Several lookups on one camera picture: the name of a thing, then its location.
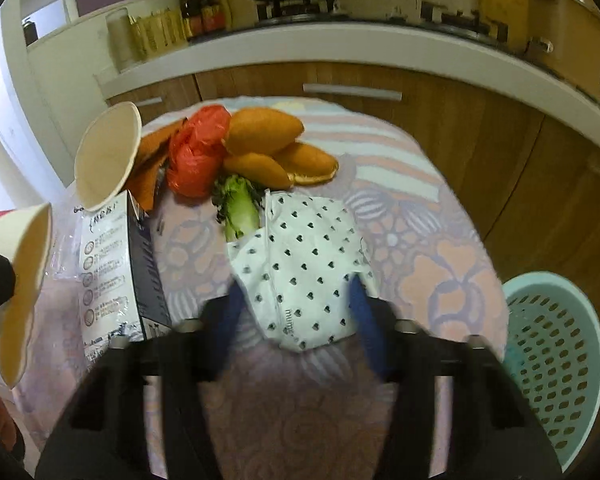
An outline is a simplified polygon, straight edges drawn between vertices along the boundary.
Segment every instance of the wooden cabinet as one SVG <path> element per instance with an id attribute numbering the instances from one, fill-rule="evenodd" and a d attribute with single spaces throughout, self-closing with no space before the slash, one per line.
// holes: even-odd
<path id="1" fill-rule="evenodd" d="M 140 111 L 142 124 L 147 124 L 167 112 L 199 103 L 200 94 L 195 77 L 186 75 L 117 95 L 107 100 L 107 103 L 113 106 L 124 101 L 135 103 Z"/>
<path id="2" fill-rule="evenodd" d="M 203 99 L 312 96 L 401 127 L 445 176 L 483 237 L 514 189 L 542 122 L 540 112 L 493 92 L 388 67 L 279 63 L 214 70 L 196 79 Z M 316 94 L 304 92 L 305 83 L 389 90 L 402 98 Z"/>
<path id="3" fill-rule="evenodd" d="M 600 149 L 546 118 L 485 246 L 503 281 L 556 272 L 586 293 L 600 318 Z"/>

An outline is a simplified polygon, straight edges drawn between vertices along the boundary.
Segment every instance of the leafy green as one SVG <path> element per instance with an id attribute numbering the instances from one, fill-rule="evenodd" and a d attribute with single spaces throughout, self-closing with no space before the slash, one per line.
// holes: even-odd
<path id="1" fill-rule="evenodd" d="M 260 212 L 264 188 L 246 178 L 232 174 L 214 183 L 211 202 L 218 208 L 216 219 L 224 222 L 224 238 L 233 242 L 260 228 Z"/>

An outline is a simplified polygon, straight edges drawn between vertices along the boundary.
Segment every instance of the countertop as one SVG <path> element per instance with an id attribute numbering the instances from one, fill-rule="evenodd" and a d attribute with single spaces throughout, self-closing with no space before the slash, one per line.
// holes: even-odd
<path id="1" fill-rule="evenodd" d="M 393 66 L 460 80 L 544 112 L 600 147 L 600 105 L 507 52 L 448 34 L 384 23 L 329 22 L 233 31 L 149 60 L 109 80 L 103 97 L 206 70 L 289 61 Z"/>

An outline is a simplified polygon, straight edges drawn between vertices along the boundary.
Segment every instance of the table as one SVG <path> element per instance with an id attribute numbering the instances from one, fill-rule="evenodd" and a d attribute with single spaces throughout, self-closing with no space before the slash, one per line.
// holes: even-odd
<path id="1" fill-rule="evenodd" d="M 343 200 L 353 211 L 372 252 L 381 297 L 396 306 L 399 317 L 415 319 L 437 336 L 462 340 L 481 334 L 503 355 L 508 311 L 500 281 L 467 214 L 410 136 L 318 100 L 218 102 L 231 112 L 266 105 L 298 116 L 306 128 L 302 140 L 340 162 L 332 182 L 304 191 Z M 199 107 L 166 114 L 144 133 Z M 152 217 L 155 254 L 174 322 L 197 316 L 205 300 L 226 290 L 230 267 L 215 216 L 210 202 L 192 207 L 168 192 Z M 77 285 L 45 280 L 29 365 L 14 391 L 40 445 L 86 369 Z M 227 480 L 368 480 L 396 388 L 372 375 L 355 336 L 293 354 L 264 341 L 245 311 L 228 370 L 217 383 L 204 384 L 202 393 Z M 450 399 L 450 384 L 440 379 L 432 474 L 445 469 Z M 146 405 L 152 466 L 165 476 L 154 388 L 148 389 Z"/>

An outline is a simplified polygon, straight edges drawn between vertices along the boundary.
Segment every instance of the colander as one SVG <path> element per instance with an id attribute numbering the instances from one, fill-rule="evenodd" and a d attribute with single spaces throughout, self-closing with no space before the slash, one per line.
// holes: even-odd
<path id="1" fill-rule="evenodd" d="M 509 305 L 505 366 L 568 468 L 600 407 L 600 322 L 569 280 L 551 272 L 504 284 Z"/>

